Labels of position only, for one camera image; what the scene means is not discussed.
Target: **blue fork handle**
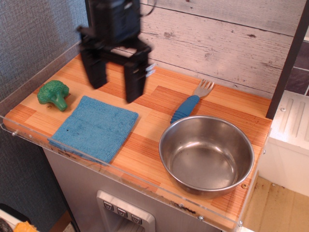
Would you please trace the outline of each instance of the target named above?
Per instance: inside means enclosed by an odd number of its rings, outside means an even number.
[[[198,95],[192,95],[188,97],[187,100],[185,100],[175,111],[170,123],[172,124],[178,119],[189,116],[193,111],[194,107],[197,105],[198,101],[199,101]]]

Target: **dispenser button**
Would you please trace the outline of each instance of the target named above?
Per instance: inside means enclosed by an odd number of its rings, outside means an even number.
[[[127,212],[123,209],[117,208],[118,214],[123,217],[127,217]]]
[[[114,206],[106,201],[103,201],[104,203],[104,207],[111,210],[111,211],[114,211]]]
[[[133,214],[131,215],[132,221],[135,222],[136,224],[141,225],[141,219],[137,216],[134,216]]]

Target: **yellow object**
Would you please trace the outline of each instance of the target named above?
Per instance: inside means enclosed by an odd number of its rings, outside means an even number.
[[[37,232],[37,228],[26,222],[19,222],[15,226],[14,232]]]

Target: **green broccoli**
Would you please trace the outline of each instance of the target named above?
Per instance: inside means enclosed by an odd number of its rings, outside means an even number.
[[[38,100],[40,104],[47,104],[49,102],[55,104],[60,110],[64,111],[68,105],[64,98],[69,94],[69,87],[61,81],[50,81],[46,83],[38,93]]]

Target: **gray fabric wall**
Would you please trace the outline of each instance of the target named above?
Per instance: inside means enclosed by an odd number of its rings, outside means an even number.
[[[87,26],[84,0],[0,0],[0,101],[76,44],[78,25]],[[66,210],[44,158],[0,129],[0,203],[41,232]]]

